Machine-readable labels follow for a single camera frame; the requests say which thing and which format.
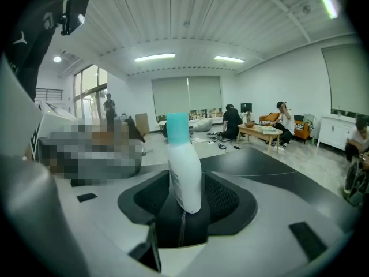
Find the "white cabinet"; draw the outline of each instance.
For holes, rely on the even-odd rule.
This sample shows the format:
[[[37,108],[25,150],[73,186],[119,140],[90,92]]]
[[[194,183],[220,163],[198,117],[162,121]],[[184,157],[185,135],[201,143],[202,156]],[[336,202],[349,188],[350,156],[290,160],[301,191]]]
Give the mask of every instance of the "white cabinet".
[[[318,145],[324,143],[332,147],[344,150],[346,139],[355,129],[355,119],[338,115],[322,116],[321,129],[319,133]]]

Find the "teal bottle cap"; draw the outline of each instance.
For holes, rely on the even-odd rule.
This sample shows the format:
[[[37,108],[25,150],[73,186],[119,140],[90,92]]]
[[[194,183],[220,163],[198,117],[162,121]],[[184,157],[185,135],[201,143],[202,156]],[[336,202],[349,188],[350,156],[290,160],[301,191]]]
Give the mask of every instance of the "teal bottle cap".
[[[168,142],[184,144],[190,142],[189,116],[186,113],[167,115]]]

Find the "wooden coffee table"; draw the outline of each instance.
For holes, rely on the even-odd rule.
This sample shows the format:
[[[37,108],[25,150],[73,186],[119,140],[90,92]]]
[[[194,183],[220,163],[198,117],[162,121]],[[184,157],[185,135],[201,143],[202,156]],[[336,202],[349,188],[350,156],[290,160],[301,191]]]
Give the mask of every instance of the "wooden coffee table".
[[[276,129],[277,132],[263,133],[263,131],[262,131],[263,127],[264,126],[261,126],[261,125],[254,125],[252,128],[248,128],[248,127],[245,126],[245,124],[240,124],[238,126],[239,131],[238,131],[237,143],[240,140],[241,133],[247,134],[247,140],[248,141],[250,141],[250,136],[259,137],[260,139],[269,141],[269,146],[268,146],[268,153],[269,153],[270,148],[271,148],[271,144],[272,144],[272,140],[277,138],[277,152],[278,152],[278,150],[279,150],[279,136],[282,134],[282,130]]]

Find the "white shirt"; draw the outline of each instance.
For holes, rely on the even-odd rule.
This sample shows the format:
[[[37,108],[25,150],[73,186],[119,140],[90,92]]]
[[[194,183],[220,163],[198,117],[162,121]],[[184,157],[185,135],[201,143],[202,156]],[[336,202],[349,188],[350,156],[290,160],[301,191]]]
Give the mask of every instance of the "white shirt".
[[[241,118],[243,123],[248,123],[248,122],[255,122],[255,118],[254,118],[254,114],[252,112],[250,112],[250,115],[247,116],[247,113],[241,113]]]
[[[364,148],[364,151],[369,148],[369,137],[367,138],[363,138],[360,134],[360,132],[355,129],[352,134],[351,134],[351,137],[350,137],[351,140],[354,140],[354,141],[357,141],[360,145],[363,146]]]
[[[291,117],[290,120],[287,119],[287,116],[285,114],[281,114],[281,121],[283,123],[284,128],[286,128],[287,130],[289,130],[292,135],[295,134],[295,116],[293,115],[292,110],[287,109],[287,112],[289,114],[289,116]]]

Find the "bottle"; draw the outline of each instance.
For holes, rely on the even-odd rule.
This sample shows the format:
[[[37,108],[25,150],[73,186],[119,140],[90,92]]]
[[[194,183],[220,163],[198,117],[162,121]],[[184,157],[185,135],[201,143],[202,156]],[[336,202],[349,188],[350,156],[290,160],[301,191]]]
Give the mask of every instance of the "bottle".
[[[188,213],[201,208],[201,164],[190,143],[186,113],[167,115],[168,165],[175,197]]]

